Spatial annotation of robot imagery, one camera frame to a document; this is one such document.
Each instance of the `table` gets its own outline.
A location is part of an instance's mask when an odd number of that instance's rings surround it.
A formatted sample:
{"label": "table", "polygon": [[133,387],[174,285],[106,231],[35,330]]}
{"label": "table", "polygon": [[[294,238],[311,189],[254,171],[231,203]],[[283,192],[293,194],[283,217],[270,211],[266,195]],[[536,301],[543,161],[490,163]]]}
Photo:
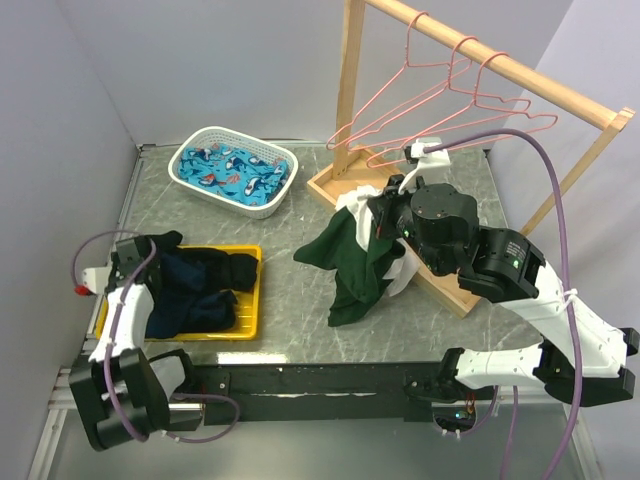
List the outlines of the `table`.
{"label": "table", "polygon": [[[359,323],[328,327],[334,272],[296,263],[292,256],[329,222],[330,212],[313,201],[305,184],[331,162],[332,153],[319,144],[282,146],[298,157],[300,169],[280,208],[264,220],[231,214],[173,184],[167,165],[177,146],[142,149],[126,229],[175,229],[190,244],[259,244],[264,258],[257,339],[147,343],[147,356],[184,348],[195,364],[439,361],[450,347],[501,350],[540,341],[533,327],[502,307],[481,300],[459,319],[414,284],[383,298]],[[452,165],[443,180],[478,200],[482,224],[506,226],[482,150],[450,155]]]}

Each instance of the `wooden clothes rack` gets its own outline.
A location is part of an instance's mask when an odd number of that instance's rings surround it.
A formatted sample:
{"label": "wooden clothes rack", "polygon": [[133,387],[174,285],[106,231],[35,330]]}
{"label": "wooden clothes rack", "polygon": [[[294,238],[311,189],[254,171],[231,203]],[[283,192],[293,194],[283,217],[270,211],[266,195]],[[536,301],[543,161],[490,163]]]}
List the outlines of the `wooden clothes rack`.
{"label": "wooden clothes rack", "polygon": [[[377,8],[406,25],[409,25],[419,13],[398,0],[345,0],[342,71],[338,93],[336,130],[340,130],[349,124],[353,117],[366,4]],[[462,33],[425,15],[418,18],[413,28],[451,49],[466,37]],[[465,41],[457,51],[478,64],[482,64],[497,53],[476,40]],[[601,131],[596,141],[562,180],[560,186],[563,195],[598,158],[616,135],[622,131],[635,113],[629,108],[623,108],[620,112],[610,110],[508,56],[494,58],[485,68],[535,93]],[[350,135],[351,128],[345,128],[337,136],[336,144],[339,144]],[[383,188],[389,176],[400,173],[400,171],[393,166],[375,169],[367,168],[366,160],[373,154],[374,152],[368,149],[349,153],[347,145],[336,147],[333,163],[307,183],[310,193],[321,203],[333,209],[338,196],[360,185],[373,185],[377,188]],[[549,195],[523,227],[522,233],[529,235],[553,206],[553,195]],[[469,313],[478,301],[478,297],[458,288],[455,275],[435,277],[426,267],[422,266],[414,280],[460,317]]]}

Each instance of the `wooden rod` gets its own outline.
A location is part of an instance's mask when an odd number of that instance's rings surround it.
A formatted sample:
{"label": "wooden rod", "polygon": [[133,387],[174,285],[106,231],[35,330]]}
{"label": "wooden rod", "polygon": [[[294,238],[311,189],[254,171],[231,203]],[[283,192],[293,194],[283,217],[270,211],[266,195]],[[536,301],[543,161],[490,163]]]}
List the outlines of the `wooden rod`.
{"label": "wooden rod", "polygon": [[[358,62],[360,60],[360,44],[362,43],[362,27],[364,25],[364,0],[345,0],[344,23],[342,25],[342,70],[340,71],[340,90],[338,91],[338,112],[336,114],[336,130],[351,123],[353,104],[356,98],[356,80],[358,78]],[[351,135],[351,128],[345,128],[336,137],[340,143]],[[336,147],[331,175],[334,179],[347,171],[349,163],[347,145]]]}
{"label": "wooden rod", "polygon": [[[567,193],[567,190],[576,183],[576,180],[591,166],[596,158],[604,151],[605,148],[616,138],[616,135],[622,131],[625,125],[633,118],[635,112],[630,108],[623,108],[620,113],[616,115],[611,124],[605,128],[598,136],[595,142],[588,148],[582,158],[573,166],[567,176],[560,182],[560,191],[562,195]],[[533,214],[527,224],[522,227],[520,232],[523,235],[529,235],[533,232],[533,229],[547,216],[553,206],[556,204],[553,195],[549,195],[540,208]]]}
{"label": "wooden rod", "polygon": [[[372,7],[409,25],[419,13],[398,0],[365,0]],[[436,42],[453,49],[466,35],[428,16],[421,16],[414,27]],[[458,49],[460,54],[482,63],[497,53],[475,40],[464,42]],[[575,115],[594,127],[604,130],[616,118],[617,113],[594,102],[590,98],[542,75],[507,56],[499,56],[486,66],[489,70],[535,93],[563,110]]]}

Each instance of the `red tip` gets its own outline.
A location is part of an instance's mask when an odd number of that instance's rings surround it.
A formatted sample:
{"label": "red tip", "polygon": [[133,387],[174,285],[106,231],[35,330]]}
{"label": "red tip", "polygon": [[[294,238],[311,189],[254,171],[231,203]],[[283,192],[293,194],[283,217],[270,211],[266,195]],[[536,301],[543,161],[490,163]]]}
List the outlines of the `red tip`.
{"label": "red tip", "polygon": [[76,286],[76,288],[74,288],[73,291],[76,292],[78,295],[82,295],[83,297],[88,297],[89,295],[91,295],[91,290],[89,290],[84,285]]}

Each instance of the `white laundry basket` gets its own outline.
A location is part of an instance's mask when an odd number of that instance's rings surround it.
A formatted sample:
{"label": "white laundry basket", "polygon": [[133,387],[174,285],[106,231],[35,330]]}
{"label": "white laundry basket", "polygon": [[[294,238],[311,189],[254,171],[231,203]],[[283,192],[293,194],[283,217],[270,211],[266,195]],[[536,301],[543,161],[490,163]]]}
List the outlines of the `white laundry basket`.
{"label": "white laundry basket", "polygon": [[[182,180],[180,178],[180,175],[178,174],[178,170],[180,168],[180,158],[182,157],[182,152],[184,151],[184,149],[188,147],[209,148],[214,143],[223,143],[232,148],[242,148],[251,152],[261,160],[265,161],[273,161],[280,158],[283,159],[289,166],[289,176],[287,178],[287,181],[275,196],[275,198],[273,198],[269,203],[259,207],[249,207],[247,205],[243,205],[227,198],[209,193]],[[249,135],[234,132],[233,130],[222,127],[207,127],[198,130],[196,133],[187,138],[187,140],[182,145],[180,145],[180,148],[176,151],[176,153],[171,158],[171,161],[169,162],[169,177],[171,177],[171,180],[183,187],[185,191],[196,195],[197,197],[200,197],[204,200],[215,203],[222,208],[231,210],[232,212],[258,219],[267,218],[276,211],[278,206],[282,203],[282,200],[284,200],[284,197],[287,194],[289,187],[291,187],[293,179],[296,177],[297,173],[298,159],[290,151],[273,145],[272,143],[264,142],[257,138],[250,137]]]}

